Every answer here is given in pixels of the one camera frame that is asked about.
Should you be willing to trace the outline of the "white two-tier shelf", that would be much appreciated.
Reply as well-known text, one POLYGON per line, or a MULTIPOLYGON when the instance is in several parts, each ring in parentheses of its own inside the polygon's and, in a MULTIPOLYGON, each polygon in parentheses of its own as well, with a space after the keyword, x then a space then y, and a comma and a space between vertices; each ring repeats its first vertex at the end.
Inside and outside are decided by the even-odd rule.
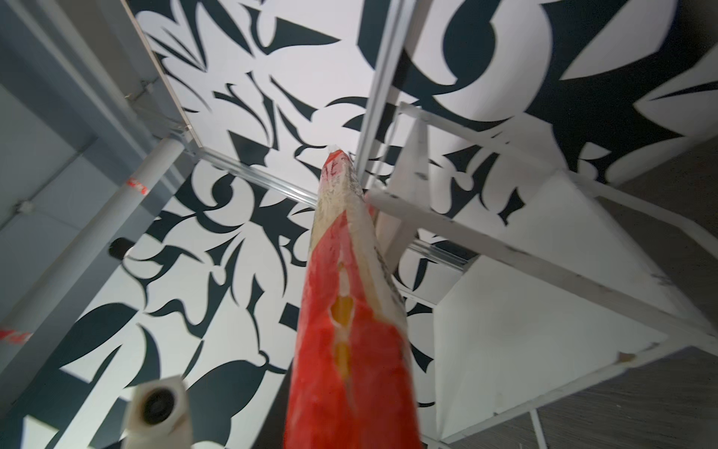
POLYGON ((433 304, 435 419, 431 448, 488 430, 688 347, 717 351, 714 327, 601 206, 602 199, 676 227, 708 254, 695 222, 512 146, 401 104, 413 120, 387 185, 370 183, 381 250, 395 268, 426 230, 477 254, 433 304), (545 181, 504 236, 429 206, 428 130, 497 149, 545 181))

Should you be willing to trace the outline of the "aluminium cage frame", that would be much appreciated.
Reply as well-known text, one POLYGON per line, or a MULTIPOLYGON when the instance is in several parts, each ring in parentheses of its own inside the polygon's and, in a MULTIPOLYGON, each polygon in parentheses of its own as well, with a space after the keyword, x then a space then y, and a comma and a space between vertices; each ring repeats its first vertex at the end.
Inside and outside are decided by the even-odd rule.
MULTIPOLYGON (((200 140, 309 188, 319 151, 354 150, 366 115, 386 1, 133 1, 129 5, 200 140)), ((384 141, 407 103, 476 132, 491 63, 515 37, 538 54, 538 86, 620 10, 619 1, 421 1, 383 108, 384 141)))

